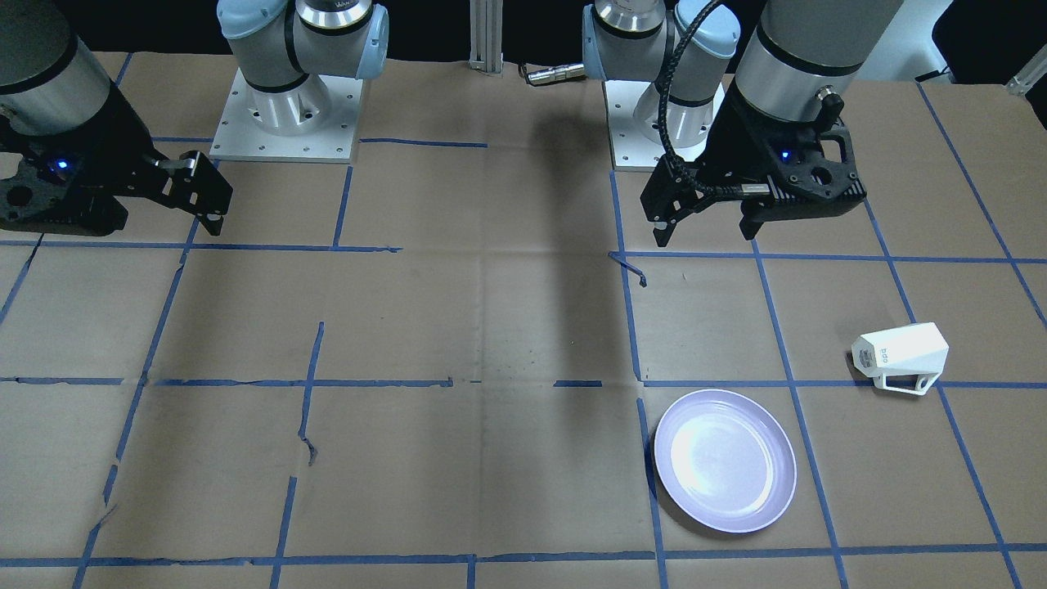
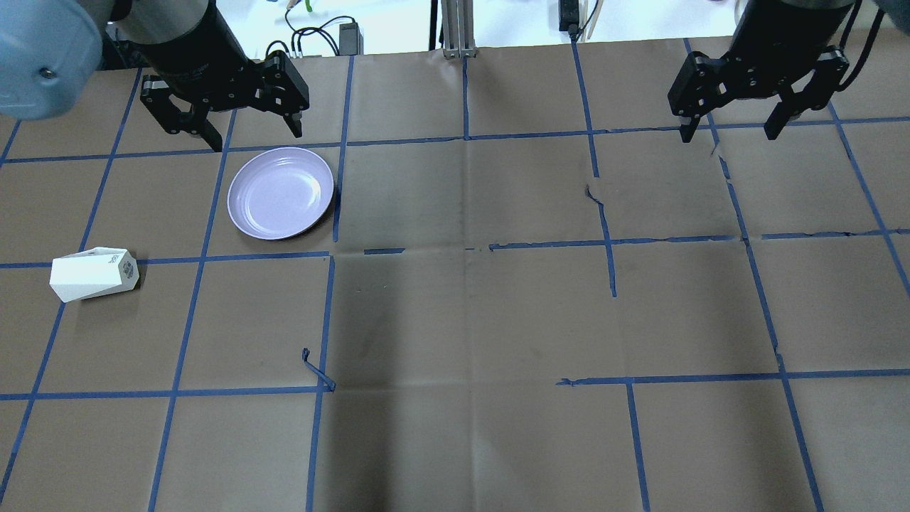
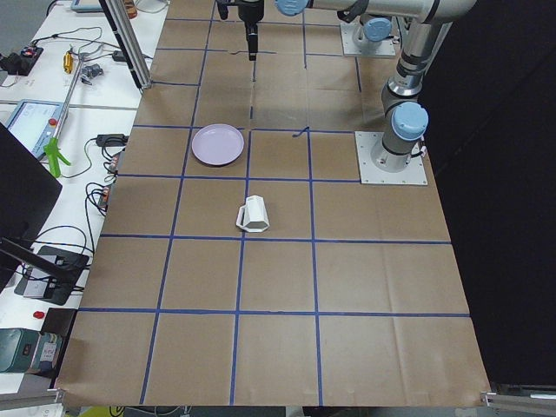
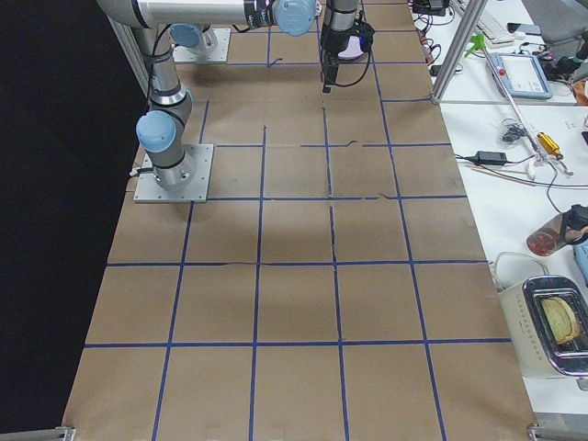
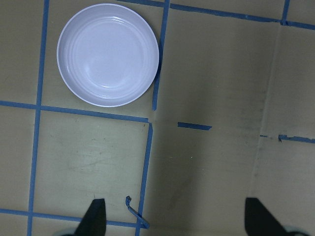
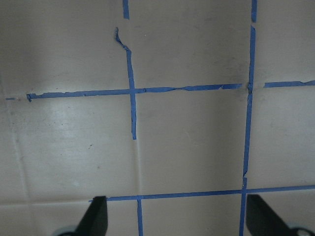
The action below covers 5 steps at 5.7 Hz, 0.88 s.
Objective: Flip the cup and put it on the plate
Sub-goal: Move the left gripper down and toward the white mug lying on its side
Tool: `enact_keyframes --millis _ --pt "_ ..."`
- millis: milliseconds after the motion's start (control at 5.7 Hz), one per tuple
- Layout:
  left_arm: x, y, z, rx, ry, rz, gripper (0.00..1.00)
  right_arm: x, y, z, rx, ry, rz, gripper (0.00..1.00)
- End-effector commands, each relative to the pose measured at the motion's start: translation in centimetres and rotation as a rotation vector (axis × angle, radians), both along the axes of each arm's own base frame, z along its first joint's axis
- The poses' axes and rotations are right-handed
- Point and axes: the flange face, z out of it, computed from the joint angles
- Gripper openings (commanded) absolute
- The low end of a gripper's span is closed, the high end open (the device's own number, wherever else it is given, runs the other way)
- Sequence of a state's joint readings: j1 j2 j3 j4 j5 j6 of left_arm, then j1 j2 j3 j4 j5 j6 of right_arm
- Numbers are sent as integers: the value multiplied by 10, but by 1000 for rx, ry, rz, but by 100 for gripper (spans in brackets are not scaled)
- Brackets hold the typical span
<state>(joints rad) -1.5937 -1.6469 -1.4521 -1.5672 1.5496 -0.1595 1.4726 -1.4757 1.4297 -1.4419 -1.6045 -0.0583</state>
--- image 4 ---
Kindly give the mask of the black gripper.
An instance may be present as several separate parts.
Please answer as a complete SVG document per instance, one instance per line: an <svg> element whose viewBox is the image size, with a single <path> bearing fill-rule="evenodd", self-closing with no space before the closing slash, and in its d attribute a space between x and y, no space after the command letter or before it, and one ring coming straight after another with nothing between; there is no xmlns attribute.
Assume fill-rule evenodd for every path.
<svg viewBox="0 0 588 441"><path fill-rule="evenodd" d="M339 53L347 48L348 31L322 28L321 32L321 66L324 93L330 93L335 85L339 69Z"/></svg>

